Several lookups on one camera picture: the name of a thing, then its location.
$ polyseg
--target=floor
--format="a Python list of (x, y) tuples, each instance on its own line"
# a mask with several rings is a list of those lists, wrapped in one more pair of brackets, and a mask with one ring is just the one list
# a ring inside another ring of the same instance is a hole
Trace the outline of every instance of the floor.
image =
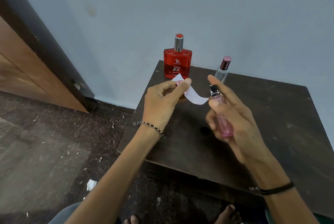
[[(48, 223), (82, 201), (88, 180), (99, 181), (114, 163), (133, 110), (92, 102), (96, 106), (86, 114), (0, 92), (0, 223)], [(212, 223), (226, 205), (140, 173), (120, 218)], [(265, 223), (262, 213), (239, 210), (244, 219)]]

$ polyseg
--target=black bracelet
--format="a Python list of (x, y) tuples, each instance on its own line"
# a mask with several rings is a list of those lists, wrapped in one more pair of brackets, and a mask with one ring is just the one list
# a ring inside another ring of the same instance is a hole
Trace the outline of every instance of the black bracelet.
[(146, 123), (144, 121), (139, 121), (137, 123), (138, 126), (140, 126), (140, 124), (145, 124), (145, 125), (151, 126), (152, 128), (156, 129), (161, 134), (161, 136), (163, 137), (163, 140), (159, 140), (160, 142), (164, 142), (166, 140), (166, 136), (162, 133), (162, 131), (160, 131), (159, 129), (157, 129), (154, 125), (152, 125), (150, 123)]
[(291, 188), (293, 188), (295, 185), (292, 181), (290, 181), (290, 183), (283, 185), (281, 187), (277, 187), (277, 188), (273, 188), (273, 189), (269, 189), (269, 190), (262, 190), (259, 188), (259, 191), (261, 192), (262, 195), (267, 196), (267, 195), (271, 195), (271, 194), (278, 194), (281, 192), (285, 192)]

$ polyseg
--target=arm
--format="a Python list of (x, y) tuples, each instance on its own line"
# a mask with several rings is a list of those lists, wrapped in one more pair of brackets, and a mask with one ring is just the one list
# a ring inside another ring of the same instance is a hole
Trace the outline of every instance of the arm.
[[(175, 82), (168, 81), (149, 88), (143, 121), (163, 131), (190, 83), (191, 80), (186, 79), (176, 87)], [(115, 163), (65, 223), (114, 223), (127, 190), (160, 136), (157, 130), (142, 124)]]
[[(208, 79), (212, 85), (218, 85), (220, 92), (229, 102), (223, 104), (215, 100), (209, 101), (211, 111), (207, 114), (206, 120), (215, 136), (229, 144), (236, 158), (251, 172), (259, 188), (268, 190), (288, 184), (290, 179), (265, 146), (250, 109), (215, 77), (209, 75)], [(220, 132), (216, 130), (215, 112), (224, 115), (232, 124), (233, 137), (222, 138)], [(296, 188), (264, 198), (277, 224), (318, 223)]]

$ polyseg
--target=table top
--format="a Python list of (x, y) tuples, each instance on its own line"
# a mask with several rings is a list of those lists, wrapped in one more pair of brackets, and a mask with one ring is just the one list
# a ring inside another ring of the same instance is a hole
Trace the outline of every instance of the table top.
[[(159, 61), (147, 88), (169, 80), (163, 71), (163, 61)], [(207, 76), (214, 73), (190, 67), (191, 86), (200, 96), (210, 96)], [(310, 209), (334, 218), (334, 153), (307, 87), (232, 73), (225, 84), (252, 110), (264, 142)], [(138, 129), (147, 88), (119, 152)], [(158, 142), (146, 160), (249, 192), (248, 188), (255, 186), (250, 174), (230, 147), (210, 133), (205, 122), (208, 111), (207, 103), (196, 105), (186, 100), (177, 104), (164, 131), (167, 140)]]

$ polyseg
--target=bare foot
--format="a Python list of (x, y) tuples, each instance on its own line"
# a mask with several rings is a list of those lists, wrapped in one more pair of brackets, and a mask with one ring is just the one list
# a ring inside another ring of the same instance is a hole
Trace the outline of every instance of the bare foot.
[(239, 224), (241, 222), (240, 214), (235, 211), (234, 205), (228, 205), (225, 210), (219, 215), (214, 224)]
[(136, 215), (132, 215), (131, 218), (130, 218), (130, 220), (131, 220), (131, 223), (130, 223), (130, 221), (128, 219), (126, 219), (124, 221), (124, 224), (139, 224), (139, 220), (137, 219)]

